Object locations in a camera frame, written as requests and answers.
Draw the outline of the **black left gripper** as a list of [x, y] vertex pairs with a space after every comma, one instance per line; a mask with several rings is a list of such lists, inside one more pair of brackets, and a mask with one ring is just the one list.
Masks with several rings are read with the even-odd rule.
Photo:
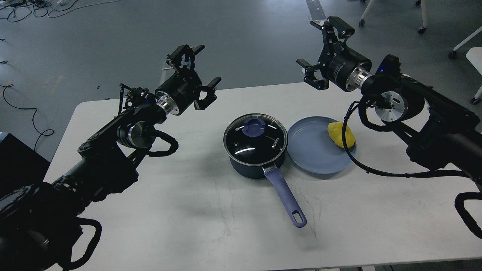
[[204, 49], [203, 44], [195, 47], [184, 44], [167, 54], [166, 63], [174, 74], [155, 89], [155, 96], [169, 96], [174, 101], [173, 115], [181, 115], [193, 102], [195, 110], [205, 110], [217, 99], [215, 92], [222, 78], [215, 77], [208, 85], [200, 85], [201, 79], [195, 70], [195, 57]]

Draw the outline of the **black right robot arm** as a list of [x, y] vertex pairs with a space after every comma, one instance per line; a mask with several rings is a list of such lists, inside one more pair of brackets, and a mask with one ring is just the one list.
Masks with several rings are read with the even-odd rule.
[[402, 74], [399, 58], [386, 55], [375, 73], [372, 63], [346, 44], [355, 29], [340, 17], [328, 17], [322, 24], [310, 24], [322, 33], [323, 49], [316, 64], [304, 59], [304, 82], [317, 90], [330, 83], [341, 90], [360, 90], [360, 101], [353, 102], [343, 120], [358, 110], [361, 123], [377, 132], [393, 132], [406, 145], [410, 161], [425, 172], [396, 174], [376, 170], [349, 158], [369, 174], [385, 177], [467, 177], [481, 184], [480, 118], [464, 106], [431, 87]]

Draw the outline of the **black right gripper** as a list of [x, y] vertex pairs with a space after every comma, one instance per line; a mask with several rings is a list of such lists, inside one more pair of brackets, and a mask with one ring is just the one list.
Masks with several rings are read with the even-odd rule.
[[[319, 63], [312, 65], [304, 59], [296, 63], [303, 68], [304, 82], [317, 90], [329, 88], [329, 81], [343, 91], [353, 91], [355, 87], [348, 83], [348, 78], [356, 68], [369, 72], [372, 61], [346, 45], [346, 41], [355, 34], [355, 29], [340, 17], [327, 17], [323, 23], [311, 20], [310, 24], [322, 32], [323, 50]], [[315, 72], [321, 72], [323, 79], [318, 79]]]

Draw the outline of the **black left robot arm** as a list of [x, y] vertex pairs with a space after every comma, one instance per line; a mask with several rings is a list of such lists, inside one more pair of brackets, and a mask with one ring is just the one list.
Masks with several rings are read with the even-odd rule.
[[177, 151], [178, 142], [156, 124], [192, 104], [204, 110], [216, 100], [221, 78], [203, 85], [195, 70], [204, 48], [180, 45], [167, 55], [174, 74], [154, 93], [120, 84], [117, 115], [79, 146], [81, 161], [53, 183], [31, 178], [35, 166], [19, 150], [1, 152], [2, 271], [44, 271], [55, 264], [70, 271], [89, 261], [102, 225], [81, 213], [137, 182], [136, 169], [146, 156]]

